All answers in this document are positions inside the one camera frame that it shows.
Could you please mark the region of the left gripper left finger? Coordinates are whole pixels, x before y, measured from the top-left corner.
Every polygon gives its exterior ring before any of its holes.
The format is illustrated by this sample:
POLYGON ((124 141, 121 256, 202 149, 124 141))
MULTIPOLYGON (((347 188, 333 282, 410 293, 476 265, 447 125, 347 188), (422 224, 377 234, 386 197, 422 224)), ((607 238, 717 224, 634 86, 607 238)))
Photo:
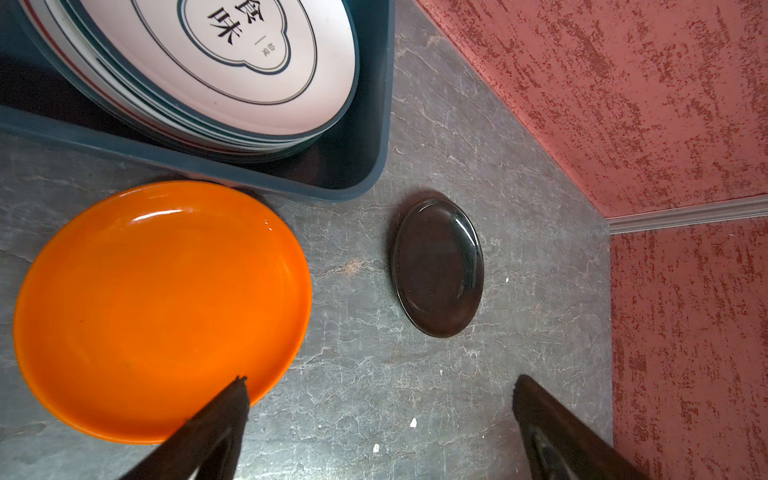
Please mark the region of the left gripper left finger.
POLYGON ((246 379, 238 377, 123 477, 232 479, 249 409, 246 379))

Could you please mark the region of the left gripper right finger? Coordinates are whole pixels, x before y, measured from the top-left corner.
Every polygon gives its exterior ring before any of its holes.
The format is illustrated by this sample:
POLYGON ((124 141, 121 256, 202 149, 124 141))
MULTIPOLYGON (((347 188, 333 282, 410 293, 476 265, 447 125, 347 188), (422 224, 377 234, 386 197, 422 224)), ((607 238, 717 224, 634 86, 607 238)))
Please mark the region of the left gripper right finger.
POLYGON ((518 377, 512 410, 533 479, 645 479, 529 375, 518 377))

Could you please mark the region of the white plate black flower outline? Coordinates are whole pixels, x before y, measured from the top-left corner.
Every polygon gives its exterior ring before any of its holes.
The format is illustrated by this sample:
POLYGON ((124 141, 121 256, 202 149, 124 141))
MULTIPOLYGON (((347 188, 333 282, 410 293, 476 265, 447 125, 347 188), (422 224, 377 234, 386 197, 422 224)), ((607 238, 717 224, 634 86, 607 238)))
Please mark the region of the white plate black flower outline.
POLYGON ((294 140, 351 106, 359 46, 344 1, 66 1, 108 58, 162 99, 247 138, 294 140))

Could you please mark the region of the large green red rimmed plate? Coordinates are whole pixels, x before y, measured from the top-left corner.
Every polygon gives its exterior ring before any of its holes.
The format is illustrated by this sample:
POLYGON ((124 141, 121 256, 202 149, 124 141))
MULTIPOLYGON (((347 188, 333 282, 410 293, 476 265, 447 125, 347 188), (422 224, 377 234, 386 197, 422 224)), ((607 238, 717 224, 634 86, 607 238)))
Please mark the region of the large green red rimmed plate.
POLYGON ((122 107, 116 107, 110 100, 105 100, 96 89, 89 86, 86 82, 83 82, 65 62, 61 61, 44 36, 37 31, 34 23, 29 21, 24 8, 18 1, 10 2, 10 11, 14 20, 25 32, 29 41, 35 45, 35 50, 38 52, 39 56, 44 57, 44 60, 40 60, 39 64, 45 67, 52 67, 56 72, 55 76, 58 79, 64 79, 64 83, 69 90, 77 90, 82 96, 87 98, 92 105, 98 105, 103 112, 108 113, 114 120, 118 120, 135 130, 136 134, 129 134, 129 138, 141 139, 146 143, 162 145, 163 147, 195 156, 215 158, 217 161, 224 163, 244 164, 266 163, 288 158, 307 150, 317 141, 317 137, 311 138, 291 146, 290 148, 278 150, 276 152, 238 153, 235 151, 211 150, 204 148, 202 145, 195 142, 189 143, 179 140, 173 135, 168 135, 163 129, 157 130, 150 127, 145 122, 137 119, 133 114, 129 114, 122 107))

